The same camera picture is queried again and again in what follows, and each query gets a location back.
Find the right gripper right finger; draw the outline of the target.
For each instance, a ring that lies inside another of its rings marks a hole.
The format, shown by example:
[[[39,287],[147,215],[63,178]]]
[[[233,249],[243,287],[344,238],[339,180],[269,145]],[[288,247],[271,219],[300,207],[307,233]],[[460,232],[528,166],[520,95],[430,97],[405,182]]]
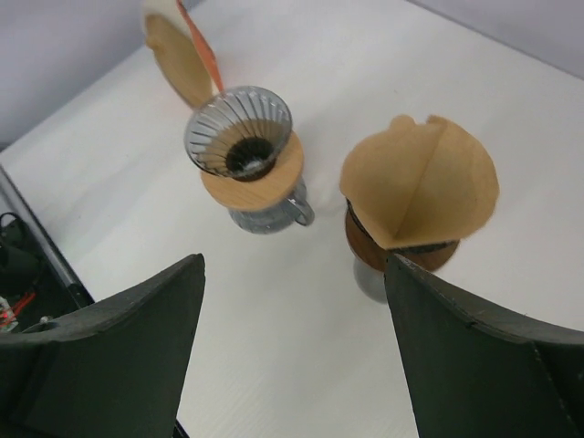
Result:
[[[384,275],[421,437],[580,437],[583,334],[391,255]]]

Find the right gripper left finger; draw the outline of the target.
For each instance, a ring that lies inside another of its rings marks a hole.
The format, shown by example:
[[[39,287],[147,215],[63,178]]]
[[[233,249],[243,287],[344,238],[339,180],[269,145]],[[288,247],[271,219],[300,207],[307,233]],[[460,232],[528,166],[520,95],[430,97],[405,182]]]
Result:
[[[188,255],[88,307],[1,339],[4,437],[169,437],[203,303]]]

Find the brown paper coffee filter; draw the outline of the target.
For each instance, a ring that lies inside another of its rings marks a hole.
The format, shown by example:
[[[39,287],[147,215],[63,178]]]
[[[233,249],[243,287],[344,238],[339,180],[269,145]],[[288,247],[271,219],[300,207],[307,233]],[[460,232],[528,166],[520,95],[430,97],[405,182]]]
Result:
[[[482,228],[500,193],[483,144],[435,115],[393,118],[343,162],[339,189],[372,240],[392,250],[457,241]]]

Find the clear glass pitcher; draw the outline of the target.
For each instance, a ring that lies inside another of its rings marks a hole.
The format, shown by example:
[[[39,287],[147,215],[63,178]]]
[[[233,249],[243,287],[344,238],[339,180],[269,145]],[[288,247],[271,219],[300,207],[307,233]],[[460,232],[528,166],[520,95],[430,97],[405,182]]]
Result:
[[[315,220],[303,179],[283,201],[264,210],[249,212],[229,209],[228,212],[239,228],[255,235],[277,233],[292,224],[310,226]]]

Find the grey glass dripper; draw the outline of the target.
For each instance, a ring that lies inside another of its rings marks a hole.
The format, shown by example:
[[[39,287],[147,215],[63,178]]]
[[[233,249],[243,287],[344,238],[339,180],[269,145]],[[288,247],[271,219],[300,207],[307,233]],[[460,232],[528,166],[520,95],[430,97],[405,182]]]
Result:
[[[240,86],[219,92],[194,111],[183,144],[201,171],[250,182],[273,169],[292,128],[291,111],[275,92]]]

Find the blue glass dripper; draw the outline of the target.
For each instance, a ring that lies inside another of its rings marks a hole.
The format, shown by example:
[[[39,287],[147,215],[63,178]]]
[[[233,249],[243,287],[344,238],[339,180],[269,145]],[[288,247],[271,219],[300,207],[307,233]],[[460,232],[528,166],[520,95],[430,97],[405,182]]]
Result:
[[[364,225],[360,222],[359,218],[354,212],[352,204],[349,199],[346,200],[348,213],[350,218],[353,220],[354,224],[357,228],[370,240],[373,244],[375,241],[373,240],[372,236],[368,233],[365,229]],[[457,245],[459,241],[449,241],[449,242],[442,242],[438,244],[430,244],[430,245],[417,245],[417,246],[404,246],[404,247],[397,247],[391,249],[391,252],[395,254],[399,254],[401,256],[409,255],[409,254],[428,254],[431,252],[439,251],[445,249],[449,246]]]

